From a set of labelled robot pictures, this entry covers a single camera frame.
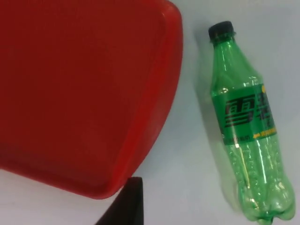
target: bottle cap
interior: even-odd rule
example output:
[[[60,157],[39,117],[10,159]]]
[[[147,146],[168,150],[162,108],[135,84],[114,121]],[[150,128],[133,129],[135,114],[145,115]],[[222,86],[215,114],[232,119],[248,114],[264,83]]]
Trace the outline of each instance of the bottle cap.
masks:
[[[217,23],[209,28],[210,40],[214,40],[224,34],[234,34],[233,24],[230,21]]]

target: green label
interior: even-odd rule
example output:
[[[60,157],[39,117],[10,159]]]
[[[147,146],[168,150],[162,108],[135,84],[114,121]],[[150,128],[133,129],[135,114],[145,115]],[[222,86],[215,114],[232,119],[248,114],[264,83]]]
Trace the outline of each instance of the green label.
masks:
[[[246,143],[276,134],[263,84],[213,97],[225,145]]]

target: soda bottle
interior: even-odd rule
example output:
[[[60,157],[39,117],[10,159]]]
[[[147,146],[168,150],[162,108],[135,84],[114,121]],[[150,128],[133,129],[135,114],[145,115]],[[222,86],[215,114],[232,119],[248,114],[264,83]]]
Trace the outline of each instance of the soda bottle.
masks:
[[[238,200],[251,221],[270,225],[292,219],[293,188],[281,160],[277,131],[261,75],[234,39],[231,22],[209,29],[214,46],[210,94],[238,188]]]

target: white table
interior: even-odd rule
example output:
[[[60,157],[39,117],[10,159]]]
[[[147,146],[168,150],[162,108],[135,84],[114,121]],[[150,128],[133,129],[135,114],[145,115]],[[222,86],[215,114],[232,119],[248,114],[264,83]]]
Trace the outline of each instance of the white table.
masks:
[[[225,158],[212,108],[199,107],[207,94],[212,46],[207,29],[231,20],[237,42],[264,75],[281,140],[286,173],[300,205],[300,1],[173,0],[184,24],[184,58],[176,98],[150,154],[135,173],[144,181],[146,225],[250,225],[222,194],[215,159]],[[232,193],[231,174],[224,187]],[[113,202],[68,193],[0,171],[0,223],[3,225],[93,225]],[[296,214],[290,225],[300,223]],[[274,220],[274,224],[284,224]]]

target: red tray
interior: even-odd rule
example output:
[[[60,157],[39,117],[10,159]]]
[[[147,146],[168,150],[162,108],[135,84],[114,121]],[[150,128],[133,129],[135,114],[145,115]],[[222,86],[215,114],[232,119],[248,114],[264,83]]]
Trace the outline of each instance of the red tray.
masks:
[[[0,9],[0,168],[113,195],[170,110],[178,9],[165,0],[5,0]]]

